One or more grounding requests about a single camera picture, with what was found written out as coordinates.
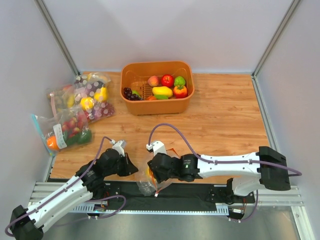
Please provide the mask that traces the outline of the fake yellow lemon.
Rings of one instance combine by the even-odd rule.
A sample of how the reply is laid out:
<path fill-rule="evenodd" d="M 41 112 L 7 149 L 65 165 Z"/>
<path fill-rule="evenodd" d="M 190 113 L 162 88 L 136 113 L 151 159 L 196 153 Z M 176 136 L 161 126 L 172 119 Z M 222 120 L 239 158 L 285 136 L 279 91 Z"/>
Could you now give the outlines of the fake yellow lemon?
<path fill-rule="evenodd" d="M 145 170 L 145 175 L 147 178 L 150 178 L 150 179 L 153 178 L 153 173 L 149 167 Z"/>

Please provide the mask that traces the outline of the orange zip top bag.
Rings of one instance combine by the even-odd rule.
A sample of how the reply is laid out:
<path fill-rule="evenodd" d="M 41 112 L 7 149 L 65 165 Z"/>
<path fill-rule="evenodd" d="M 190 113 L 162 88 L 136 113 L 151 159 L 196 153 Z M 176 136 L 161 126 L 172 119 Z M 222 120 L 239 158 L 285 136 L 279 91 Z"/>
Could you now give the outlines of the orange zip top bag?
<path fill-rule="evenodd" d="M 146 197 L 155 196 L 155 193 L 159 194 L 173 182 L 172 179 L 168 179 L 162 183 L 157 183 L 154 177 L 148 178 L 146 176 L 146 169 L 149 168 L 148 162 L 153 158 L 153 156 L 152 152 L 145 154 L 142 158 L 142 162 L 138 164 L 138 172 L 134 174 L 140 192 Z"/>

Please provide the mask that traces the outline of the fake orange tangerine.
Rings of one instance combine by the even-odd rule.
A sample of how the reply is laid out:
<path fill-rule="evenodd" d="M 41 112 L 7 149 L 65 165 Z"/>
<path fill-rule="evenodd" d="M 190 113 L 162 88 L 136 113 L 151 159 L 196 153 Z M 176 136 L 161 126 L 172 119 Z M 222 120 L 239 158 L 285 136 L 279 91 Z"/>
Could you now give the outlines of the fake orange tangerine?
<path fill-rule="evenodd" d="M 152 96 L 149 96 L 149 97 L 147 98 L 147 100 L 148 100 L 148 101 L 155 101 L 155 100 L 157 100 L 157 98 L 156 98 L 154 95 L 152 95 Z"/>

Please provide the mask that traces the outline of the fake yellow mango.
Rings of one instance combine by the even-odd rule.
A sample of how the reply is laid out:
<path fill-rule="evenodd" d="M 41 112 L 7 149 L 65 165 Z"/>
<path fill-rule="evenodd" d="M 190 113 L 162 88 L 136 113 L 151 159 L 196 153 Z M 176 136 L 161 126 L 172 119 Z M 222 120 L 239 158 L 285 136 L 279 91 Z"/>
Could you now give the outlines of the fake yellow mango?
<path fill-rule="evenodd" d="M 153 95 L 163 95 L 168 98 L 173 96 L 173 90 L 167 86 L 156 86 L 152 88 Z"/>

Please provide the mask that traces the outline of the fake persimmon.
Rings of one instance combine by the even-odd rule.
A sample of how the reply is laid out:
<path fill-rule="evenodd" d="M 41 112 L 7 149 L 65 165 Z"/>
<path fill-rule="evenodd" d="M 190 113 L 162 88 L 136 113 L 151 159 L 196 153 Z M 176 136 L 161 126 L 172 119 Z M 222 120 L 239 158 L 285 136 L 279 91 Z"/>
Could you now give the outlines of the fake persimmon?
<path fill-rule="evenodd" d="M 173 89 L 173 95 L 176 99 L 186 98 L 188 96 L 188 89 L 185 85 L 177 85 Z"/>

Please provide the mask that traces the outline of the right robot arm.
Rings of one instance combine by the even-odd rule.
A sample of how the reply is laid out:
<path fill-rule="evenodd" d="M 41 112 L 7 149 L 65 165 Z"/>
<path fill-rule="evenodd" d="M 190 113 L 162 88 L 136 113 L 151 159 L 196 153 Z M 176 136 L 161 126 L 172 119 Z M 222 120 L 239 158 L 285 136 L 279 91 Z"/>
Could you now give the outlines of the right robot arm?
<path fill-rule="evenodd" d="M 236 196 L 268 189 L 291 189 L 286 157 L 268 146 L 257 152 L 232 156 L 185 154 L 180 158 L 157 153 L 148 163 L 155 181 L 160 184 L 169 179 L 193 182 L 216 176 L 230 176 L 231 192 Z"/>

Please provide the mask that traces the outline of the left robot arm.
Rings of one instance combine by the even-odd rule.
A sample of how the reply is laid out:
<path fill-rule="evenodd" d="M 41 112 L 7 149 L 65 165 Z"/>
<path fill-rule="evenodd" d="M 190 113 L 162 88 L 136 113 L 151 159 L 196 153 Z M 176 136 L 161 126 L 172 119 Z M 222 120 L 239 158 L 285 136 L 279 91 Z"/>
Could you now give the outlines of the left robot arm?
<path fill-rule="evenodd" d="M 6 234 L 17 240 L 40 240 L 60 218 L 86 201 L 103 202 L 108 197 L 105 177 L 127 177 L 138 172 L 127 153 L 108 148 L 99 158 L 83 165 L 63 186 L 39 202 L 11 214 Z"/>

